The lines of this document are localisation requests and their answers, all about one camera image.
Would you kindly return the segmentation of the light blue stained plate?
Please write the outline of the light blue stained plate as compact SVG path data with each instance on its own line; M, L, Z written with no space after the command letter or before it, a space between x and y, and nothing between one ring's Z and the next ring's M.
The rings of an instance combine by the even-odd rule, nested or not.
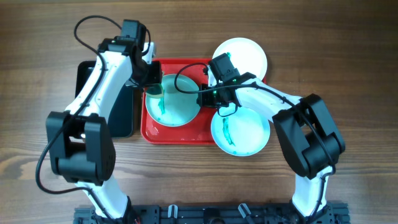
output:
M246 157L260 152L267 144L269 121L257 112L231 103L220 108L211 120L216 145L232 156Z

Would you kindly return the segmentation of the green yellow sponge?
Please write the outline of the green yellow sponge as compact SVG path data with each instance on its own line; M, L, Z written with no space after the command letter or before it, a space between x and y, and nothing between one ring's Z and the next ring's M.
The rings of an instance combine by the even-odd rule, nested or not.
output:
M146 95L150 98L163 98L164 89L160 83L151 85L146 89Z

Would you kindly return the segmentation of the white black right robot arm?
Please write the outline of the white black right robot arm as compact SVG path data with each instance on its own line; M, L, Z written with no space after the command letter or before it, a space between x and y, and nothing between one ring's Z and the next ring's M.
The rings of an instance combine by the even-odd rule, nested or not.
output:
M198 91L200 106L221 109L233 105L232 117L243 108L270 121L289 167L295 172L292 205L307 222L326 207L326 185L336 172L345 142L324 101L315 94L294 96L276 90L251 73Z

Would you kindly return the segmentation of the light green stained plate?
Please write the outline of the light green stained plate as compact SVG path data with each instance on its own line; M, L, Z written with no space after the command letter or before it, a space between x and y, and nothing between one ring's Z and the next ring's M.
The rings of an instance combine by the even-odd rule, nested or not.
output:
M162 78L163 98L146 97L146 109L150 117L157 123L178 127L191 122L199 113L197 94L179 92L174 85L176 74Z

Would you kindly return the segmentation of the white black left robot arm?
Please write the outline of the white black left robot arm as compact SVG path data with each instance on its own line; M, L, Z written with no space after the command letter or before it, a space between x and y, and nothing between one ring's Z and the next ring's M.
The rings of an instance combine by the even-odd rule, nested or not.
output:
M116 150L109 117L124 87L145 89L160 83L160 63L153 62L155 43L137 37L104 39L95 50L93 69L75 99L63 112L51 112L46 120L46 155L54 174L75 184L91 200L89 211L79 209L77 223L85 217L98 223L139 223L131 199L113 176Z

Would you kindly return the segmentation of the white stained plate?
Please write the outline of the white stained plate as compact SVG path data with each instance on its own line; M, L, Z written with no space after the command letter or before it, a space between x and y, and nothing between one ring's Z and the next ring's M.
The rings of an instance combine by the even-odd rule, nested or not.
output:
M217 47L212 58L223 53L229 55L231 63L241 75L249 72L262 81L266 79L267 56L255 41L243 37L228 39Z

